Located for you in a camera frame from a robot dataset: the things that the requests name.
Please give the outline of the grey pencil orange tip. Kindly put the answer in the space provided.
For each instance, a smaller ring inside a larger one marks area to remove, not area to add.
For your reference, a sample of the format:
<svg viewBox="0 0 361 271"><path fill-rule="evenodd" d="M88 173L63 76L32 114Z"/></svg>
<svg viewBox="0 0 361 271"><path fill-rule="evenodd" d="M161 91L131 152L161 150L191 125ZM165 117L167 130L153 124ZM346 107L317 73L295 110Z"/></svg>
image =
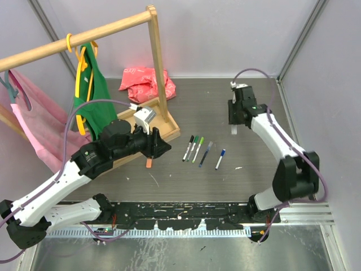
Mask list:
<svg viewBox="0 0 361 271"><path fill-rule="evenodd" d="M231 134L237 135L237 125L231 125Z"/></svg>

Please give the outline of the orange eraser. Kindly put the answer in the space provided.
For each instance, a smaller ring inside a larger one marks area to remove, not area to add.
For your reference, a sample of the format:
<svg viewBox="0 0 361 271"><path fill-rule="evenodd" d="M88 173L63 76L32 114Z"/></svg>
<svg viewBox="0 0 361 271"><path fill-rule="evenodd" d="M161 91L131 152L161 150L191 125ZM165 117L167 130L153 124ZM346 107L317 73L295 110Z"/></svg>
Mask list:
<svg viewBox="0 0 361 271"><path fill-rule="evenodd" d="M146 161L146 168L152 168L152 159L148 158Z"/></svg>

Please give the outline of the white pen black tip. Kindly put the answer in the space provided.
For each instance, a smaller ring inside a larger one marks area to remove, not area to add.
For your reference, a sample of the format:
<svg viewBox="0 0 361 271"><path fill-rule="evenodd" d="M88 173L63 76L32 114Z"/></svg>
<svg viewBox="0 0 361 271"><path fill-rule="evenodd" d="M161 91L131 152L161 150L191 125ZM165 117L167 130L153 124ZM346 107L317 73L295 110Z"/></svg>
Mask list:
<svg viewBox="0 0 361 271"><path fill-rule="evenodd" d="M188 143L188 146L187 146L187 149L186 149L186 152L184 153L184 155L183 155L183 157L182 157L182 161L185 161L185 160L186 160L187 155L188 155L188 153L189 153L189 151L190 151L190 149L191 149L191 146L192 146L192 142L189 142L189 143Z"/></svg>

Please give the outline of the long white green pen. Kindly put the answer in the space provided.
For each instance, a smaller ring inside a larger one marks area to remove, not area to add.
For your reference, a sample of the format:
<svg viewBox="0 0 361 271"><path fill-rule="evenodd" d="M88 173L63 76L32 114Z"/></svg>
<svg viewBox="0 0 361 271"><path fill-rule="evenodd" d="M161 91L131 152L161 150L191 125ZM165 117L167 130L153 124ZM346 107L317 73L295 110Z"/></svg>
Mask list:
<svg viewBox="0 0 361 271"><path fill-rule="evenodd" d="M191 155L192 155L192 152L194 151L195 146L196 146L196 142L194 142L194 143L192 144L192 146L191 146L191 149L190 149L189 154L188 154L188 156L187 156L187 160L186 160L187 162L189 162L189 160L190 160L190 158L191 158Z"/></svg>

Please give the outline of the white pen green tip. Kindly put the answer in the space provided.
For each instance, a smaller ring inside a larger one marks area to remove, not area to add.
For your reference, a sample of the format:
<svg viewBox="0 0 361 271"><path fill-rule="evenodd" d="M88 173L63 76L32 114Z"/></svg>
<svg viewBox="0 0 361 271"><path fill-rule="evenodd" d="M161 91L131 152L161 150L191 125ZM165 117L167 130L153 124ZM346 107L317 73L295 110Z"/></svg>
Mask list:
<svg viewBox="0 0 361 271"><path fill-rule="evenodd" d="M197 145L197 149L196 149L195 154L194 154L194 156L193 156L192 163L195 163L200 148L201 148L201 143L199 143L199 144Z"/></svg>

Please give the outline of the blue pen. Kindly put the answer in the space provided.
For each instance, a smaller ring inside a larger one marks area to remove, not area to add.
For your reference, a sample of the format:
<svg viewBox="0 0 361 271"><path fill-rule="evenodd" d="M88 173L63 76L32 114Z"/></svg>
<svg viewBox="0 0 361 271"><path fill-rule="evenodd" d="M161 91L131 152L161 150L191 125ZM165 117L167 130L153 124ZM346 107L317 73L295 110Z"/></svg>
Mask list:
<svg viewBox="0 0 361 271"><path fill-rule="evenodd" d="M207 149L206 149L206 151L204 152L204 154L203 154L203 156L202 156L202 158L201 158L201 161L200 161L200 163L199 163L199 168L202 167L202 165L203 165L203 163L204 163L204 160L205 160L207 154L209 153L210 148L211 148L211 147L208 146Z"/></svg>

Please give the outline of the short white pen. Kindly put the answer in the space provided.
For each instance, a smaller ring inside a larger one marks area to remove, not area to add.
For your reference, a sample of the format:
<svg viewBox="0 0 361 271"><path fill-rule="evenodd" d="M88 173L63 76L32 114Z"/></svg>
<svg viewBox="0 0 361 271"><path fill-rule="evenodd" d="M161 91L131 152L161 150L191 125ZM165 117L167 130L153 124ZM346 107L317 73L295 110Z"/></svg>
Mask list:
<svg viewBox="0 0 361 271"><path fill-rule="evenodd" d="M218 159L218 161L217 161L217 163L216 163L216 166L215 166L215 170L218 170L218 169L219 169L219 166L220 166L220 164L221 164L222 159L223 159L223 155L221 155L221 156L219 157L219 159Z"/></svg>

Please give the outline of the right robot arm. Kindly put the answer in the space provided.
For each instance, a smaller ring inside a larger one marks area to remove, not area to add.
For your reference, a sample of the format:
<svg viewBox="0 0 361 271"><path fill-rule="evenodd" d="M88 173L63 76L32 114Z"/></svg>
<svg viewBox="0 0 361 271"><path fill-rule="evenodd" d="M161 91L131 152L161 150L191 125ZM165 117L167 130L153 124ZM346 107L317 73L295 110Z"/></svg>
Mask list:
<svg viewBox="0 0 361 271"><path fill-rule="evenodd" d="M249 197L246 213L253 222L261 222L267 211L291 200L312 198L319 191L319 156L306 152L278 124L265 104L259 104L253 88L230 83L233 92L228 100L228 123L231 133L245 125L266 144L278 164L271 187Z"/></svg>

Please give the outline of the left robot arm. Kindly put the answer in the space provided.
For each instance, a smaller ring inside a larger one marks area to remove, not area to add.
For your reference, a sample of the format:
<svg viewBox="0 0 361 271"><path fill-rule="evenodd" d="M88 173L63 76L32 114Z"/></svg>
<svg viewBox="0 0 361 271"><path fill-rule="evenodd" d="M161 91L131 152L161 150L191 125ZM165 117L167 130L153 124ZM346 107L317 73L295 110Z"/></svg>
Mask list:
<svg viewBox="0 0 361 271"><path fill-rule="evenodd" d="M142 126L133 129L125 120L113 120L97 140L83 145L71 156L63 173L56 173L19 200L1 202L1 216L6 221L10 239L25 250L56 229L85 221L110 222L114 208L103 194L64 208L57 207L57 204L71 192L112 169L113 163L119 159L137 153L156 159L169 150L171 145L161 138L156 127L146 132Z"/></svg>

